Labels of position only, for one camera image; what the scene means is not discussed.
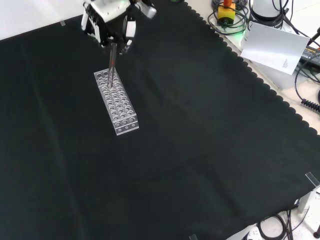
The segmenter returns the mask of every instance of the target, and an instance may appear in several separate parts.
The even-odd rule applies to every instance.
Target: power strip
[[[258,227],[254,226],[248,236],[246,237],[247,240],[263,240],[262,237],[261,237],[261,234],[259,232],[259,229]]]

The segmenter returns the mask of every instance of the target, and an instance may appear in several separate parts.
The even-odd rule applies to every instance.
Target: black tablecloth
[[[320,179],[316,131],[186,3],[154,4],[116,65],[121,136],[80,16],[0,42],[1,239],[224,240]]]

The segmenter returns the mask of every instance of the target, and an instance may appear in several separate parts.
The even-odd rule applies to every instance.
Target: yellow device
[[[236,16],[236,4],[232,3],[229,8],[225,8],[224,6],[219,6],[218,8],[218,24],[233,24]]]

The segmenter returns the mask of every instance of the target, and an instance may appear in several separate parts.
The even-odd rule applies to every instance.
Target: white table surface
[[[205,20],[212,13],[211,0],[185,1]],[[82,3],[83,0],[0,0],[0,40],[81,15],[84,10]],[[313,36],[320,27],[320,0],[295,0],[294,9],[295,26],[305,34]],[[234,52],[240,55],[240,51],[234,44],[224,36],[223,39]],[[303,117],[303,120],[320,134],[320,114],[302,106],[293,88],[279,90],[257,67],[250,62],[248,64],[258,77],[270,85],[271,89],[283,97],[284,101],[288,102]],[[303,98],[318,103],[317,95],[320,85],[307,81],[300,84],[298,89]]]

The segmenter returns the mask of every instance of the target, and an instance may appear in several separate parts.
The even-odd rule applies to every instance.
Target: white paper
[[[291,75],[309,39],[256,22],[249,24],[241,57]]]

